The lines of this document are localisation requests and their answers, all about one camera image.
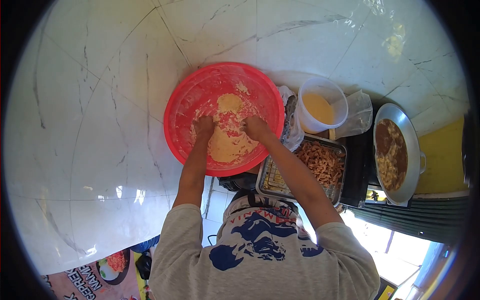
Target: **metal tray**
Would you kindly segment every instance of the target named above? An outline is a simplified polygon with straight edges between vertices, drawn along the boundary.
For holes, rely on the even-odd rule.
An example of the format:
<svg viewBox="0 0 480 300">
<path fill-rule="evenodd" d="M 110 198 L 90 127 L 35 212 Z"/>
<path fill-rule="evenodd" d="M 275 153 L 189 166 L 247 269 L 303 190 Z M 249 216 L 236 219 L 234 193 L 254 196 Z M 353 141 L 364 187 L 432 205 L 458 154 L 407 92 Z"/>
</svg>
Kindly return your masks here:
<svg viewBox="0 0 480 300">
<path fill-rule="evenodd" d="M 342 172 L 342 176 L 339 180 L 341 180 L 341 185 L 339 188 L 335 186 L 330 186 L 328 188 L 324 187 L 325 194 L 330 199 L 332 204 L 337 207 L 340 203 L 340 196 L 342 194 L 343 189 L 343 181 L 344 181 L 344 174 L 347 168 L 347 149 L 342 144 L 327 140 L 315 135 L 305 134 L 303 138 L 304 141 L 307 142 L 314 142 L 318 141 L 321 145 L 329 147 L 333 149 L 334 152 L 340 154 L 344 153 L 345 156 L 340 158 L 340 161 L 344 163 L 343 167 L 344 170 Z M 271 156 L 267 156 L 267 158 L 262 162 L 260 165 L 260 171 L 257 177 L 256 183 L 257 192 L 261 195 L 265 196 L 273 196 L 277 198 L 283 199 L 290 199 L 292 202 L 298 202 L 297 199 L 293 196 L 290 189 L 288 188 L 287 184 L 285 184 L 282 176 L 280 175 L 280 171 L 278 171 L 275 163 L 273 162 Z"/>
</svg>

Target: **ceramic tile floor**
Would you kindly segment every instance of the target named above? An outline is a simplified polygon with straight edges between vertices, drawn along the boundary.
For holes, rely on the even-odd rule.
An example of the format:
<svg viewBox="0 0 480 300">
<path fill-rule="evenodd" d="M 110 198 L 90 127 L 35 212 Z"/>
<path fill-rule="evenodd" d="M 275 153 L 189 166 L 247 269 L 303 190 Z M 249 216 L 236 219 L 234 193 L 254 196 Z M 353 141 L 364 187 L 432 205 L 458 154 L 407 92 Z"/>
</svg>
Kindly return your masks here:
<svg viewBox="0 0 480 300">
<path fill-rule="evenodd" d="M 205 182 L 207 179 L 211 180 L 210 176 L 205 177 Z M 203 226 L 204 226 L 204 235 L 202 239 L 202 246 L 207 247 L 210 246 L 207 237 L 212 234 L 217 234 L 218 229 L 222 225 L 223 222 L 223 213 L 226 207 L 230 204 L 233 199 L 235 192 L 230 192 L 226 188 L 218 185 L 218 179 L 215 177 L 212 185 L 212 190 L 210 194 L 210 201 L 207 205 L 206 214 L 202 213 L 203 219 Z M 204 206 L 204 199 L 202 197 L 202 207 Z M 216 237 L 211 237 L 210 241 L 212 244 L 215 245 Z"/>
</svg>

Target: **red plastic basin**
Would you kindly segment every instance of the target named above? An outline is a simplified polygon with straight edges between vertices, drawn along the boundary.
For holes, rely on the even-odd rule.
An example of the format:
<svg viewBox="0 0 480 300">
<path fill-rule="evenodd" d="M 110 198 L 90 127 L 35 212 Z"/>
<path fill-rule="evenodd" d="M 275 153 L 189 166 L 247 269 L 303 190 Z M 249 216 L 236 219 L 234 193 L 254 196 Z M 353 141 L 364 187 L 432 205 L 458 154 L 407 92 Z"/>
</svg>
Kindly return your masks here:
<svg viewBox="0 0 480 300">
<path fill-rule="evenodd" d="M 250 95 L 238 89 L 242 83 Z M 241 63 L 223 62 L 197 70 L 185 78 L 168 100 L 163 119 L 165 138 L 173 155 L 182 164 L 192 150 L 192 121 L 202 112 L 213 116 L 218 105 L 216 100 L 223 94 L 242 96 L 259 111 L 270 129 L 280 137 L 284 123 L 283 101 L 275 84 L 259 70 Z M 230 163 L 219 163 L 207 157 L 209 176 L 232 176 L 245 172 L 267 157 L 268 152 L 258 144 L 251 152 Z"/>
</svg>

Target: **wok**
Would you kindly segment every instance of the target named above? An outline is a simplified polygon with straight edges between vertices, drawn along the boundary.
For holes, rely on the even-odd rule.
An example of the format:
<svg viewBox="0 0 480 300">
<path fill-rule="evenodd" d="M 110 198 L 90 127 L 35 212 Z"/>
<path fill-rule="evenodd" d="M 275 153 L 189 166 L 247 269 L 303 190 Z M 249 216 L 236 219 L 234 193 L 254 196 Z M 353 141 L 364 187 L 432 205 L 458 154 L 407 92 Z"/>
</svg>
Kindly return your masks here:
<svg viewBox="0 0 480 300">
<path fill-rule="evenodd" d="M 373 127 L 373 144 L 375 145 L 375 157 L 378 151 L 376 140 L 377 124 L 382 119 L 390 119 L 398 126 L 398 128 L 403 134 L 403 138 L 405 139 L 405 145 L 407 147 L 407 172 L 405 174 L 405 180 L 403 181 L 400 188 L 398 188 L 398 190 L 396 191 L 388 191 L 384 187 L 382 179 L 380 178 L 380 175 L 378 173 L 377 160 L 375 159 L 377 177 L 380 185 L 382 186 L 382 190 L 385 192 L 390 202 L 396 205 L 400 205 L 410 200 L 410 198 L 413 196 L 413 193 L 417 188 L 420 174 L 425 172 L 425 169 L 427 167 L 427 157 L 425 156 L 425 153 L 420 151 L 417 133 L 415 132 L 415 128 L 413 128 L 412 122 L 400 107 L 392 103 L 382 105 L 382 107 L 380 107 L 380 109 L 378 110 L 377 116 L 375 118 L 375 125 Z M 420 166 L 421 157 L 425 159 L 423 167 Z"/>
</svg>

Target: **wrist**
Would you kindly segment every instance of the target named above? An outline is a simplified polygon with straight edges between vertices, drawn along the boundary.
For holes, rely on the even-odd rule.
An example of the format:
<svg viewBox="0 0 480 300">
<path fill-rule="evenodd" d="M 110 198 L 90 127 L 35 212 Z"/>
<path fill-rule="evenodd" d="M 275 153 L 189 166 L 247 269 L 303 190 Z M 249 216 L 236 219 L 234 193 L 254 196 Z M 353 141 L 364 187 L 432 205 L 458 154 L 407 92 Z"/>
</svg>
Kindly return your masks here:
<svg viewBox="0 0 480 300">
<path fill-rule="evenodd" d="M 262 145 L 264 145 L 267 149 L 271 146 L 274 146 L 278 142 L 279 140 L 273 132 L 269 132 L 260 140 L 260 143 L 262 143 Z"/>
<path fill-rule="evenodd" d="M 212 135 L 207 132 L 199 132 L 197 134 L 196 142 L 208 142 L 211 137 Z"/>
</svg>

